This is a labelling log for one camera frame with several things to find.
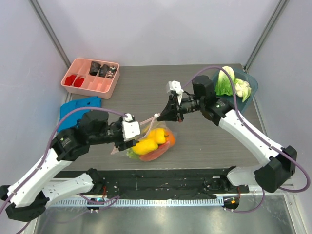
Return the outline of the green celery stalk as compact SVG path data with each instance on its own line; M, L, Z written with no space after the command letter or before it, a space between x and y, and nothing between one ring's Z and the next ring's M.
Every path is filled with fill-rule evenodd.
M127 152L126 152L127 156L131 159L139 159L140 158L140 155L134 153L134 151L132 150L132 148L130 149L127 149Z

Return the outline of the orange tangerine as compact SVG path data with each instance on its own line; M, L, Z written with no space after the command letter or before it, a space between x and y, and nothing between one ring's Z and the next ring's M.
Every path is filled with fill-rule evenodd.
M173 147L175 145L176 139L175 139L175 136L172 132L167 133L166 139L169 142L170 147Z

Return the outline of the yellow bell pepper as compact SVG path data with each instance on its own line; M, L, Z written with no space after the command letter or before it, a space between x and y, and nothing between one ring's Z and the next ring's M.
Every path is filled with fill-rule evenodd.
M168 132L165 128L155 128L149 132L147 138L161 145L168 141Z

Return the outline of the clear zip top bag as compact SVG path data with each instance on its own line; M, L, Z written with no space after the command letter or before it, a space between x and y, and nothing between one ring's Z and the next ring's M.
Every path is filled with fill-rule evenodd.
M162 156L176 143L174 133L167 127L166 122L157 121L160 114L140 123L141 134L135 138L138 143L125 151L119 151L116 147L111 155L126 156L141 161L153 161Z

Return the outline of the yellow mango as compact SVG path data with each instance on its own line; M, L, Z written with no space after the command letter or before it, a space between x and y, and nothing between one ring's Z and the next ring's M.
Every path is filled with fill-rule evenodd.
M134 151L134 153L143 156L145 154L155 151L157 148L158 144L154 140L144 139L137 143L134 147L132 147L132 150Z

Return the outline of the watermelon slice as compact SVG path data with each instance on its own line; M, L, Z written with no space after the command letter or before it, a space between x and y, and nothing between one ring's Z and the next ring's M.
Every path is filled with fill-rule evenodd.
M143 156L140 156L139 158L141 161L145 161L145 162L153 161L159 158L160 156L162 156L169 148L170 148L170 144L167 142L165 144L159 145L155 151L145 154Z

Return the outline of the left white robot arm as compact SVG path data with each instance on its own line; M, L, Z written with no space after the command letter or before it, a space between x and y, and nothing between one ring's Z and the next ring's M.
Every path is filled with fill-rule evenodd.
M98 107L87 107L87 112L70 128L53 130L43 156L13 185L2 185L0 210L8 218L30 222L44 213L51 204L73 195L100 194L105 180L96 169L76 178L49 186L60 171L80 156L89 152L90 146L113 143L119 151L136 145L140 124L132 114L123 114Z

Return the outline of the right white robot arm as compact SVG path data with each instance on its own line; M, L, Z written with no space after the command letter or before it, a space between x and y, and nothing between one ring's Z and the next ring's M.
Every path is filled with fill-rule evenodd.
M233 167L220 180L221 189L230 193L240 185L259 185L266 192L274 193L294 174L292 160L296 160L296 150L292 146L284 148L270 139L265 144L262 132L252 125L247 127L248 121L237 116L234 106L226 99L217 97L208 76L195 77L192 86L193 94L183 97L180 82L168 82L168 103L157 120L182 122L185 114L200 111L207 120L241 142L258 161L258 165L251 167Z

